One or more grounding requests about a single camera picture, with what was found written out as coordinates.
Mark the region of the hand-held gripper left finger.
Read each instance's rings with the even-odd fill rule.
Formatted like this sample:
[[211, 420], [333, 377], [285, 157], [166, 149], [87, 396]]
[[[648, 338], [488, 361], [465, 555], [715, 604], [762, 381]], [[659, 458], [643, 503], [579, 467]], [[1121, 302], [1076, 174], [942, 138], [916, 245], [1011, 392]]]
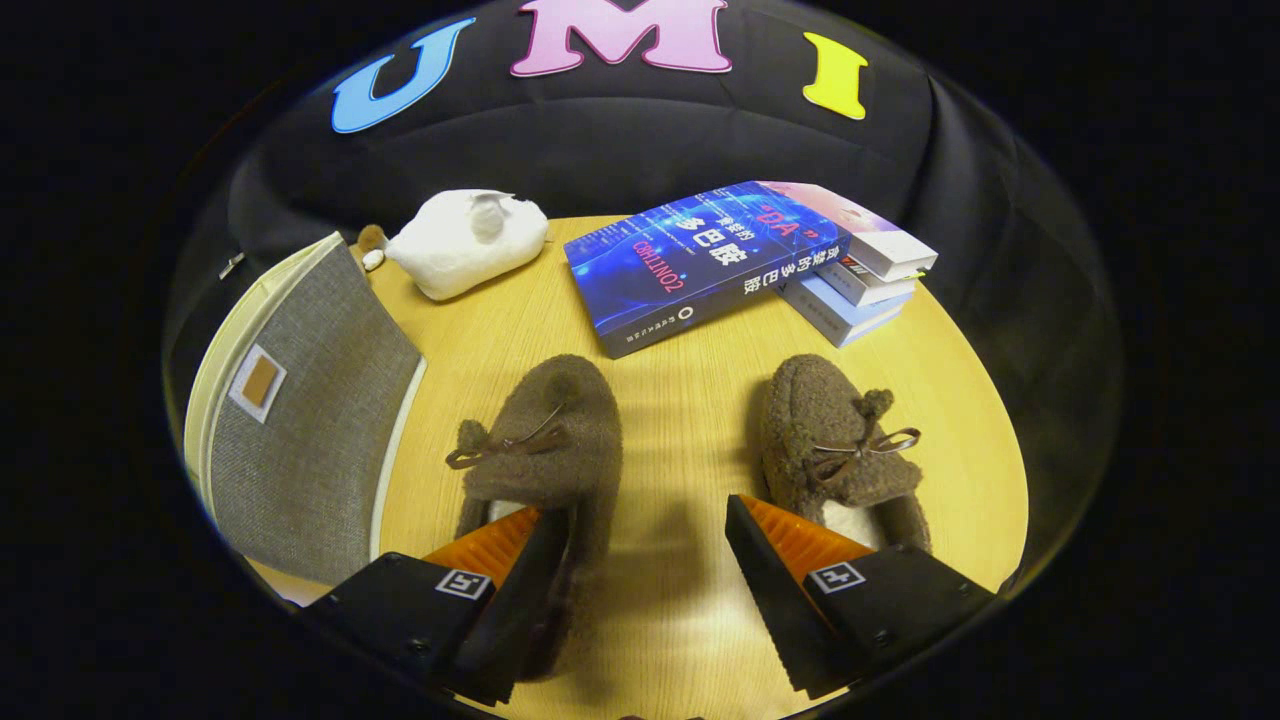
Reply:
[[303, 609], [303, 624], [406, 680], [509, 701], [550, 606], [568, 509], [527, 507], [424, 559], [388, 552]]

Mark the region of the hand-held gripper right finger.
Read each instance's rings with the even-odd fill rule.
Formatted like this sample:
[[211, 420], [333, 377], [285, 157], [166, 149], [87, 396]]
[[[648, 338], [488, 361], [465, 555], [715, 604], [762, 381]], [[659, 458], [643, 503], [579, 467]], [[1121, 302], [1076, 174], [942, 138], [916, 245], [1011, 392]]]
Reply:
[[995, 598], [924, 550], [872, 550], [773, 503], [727, 500], [724, 536], [796, 691], [879, 679]]

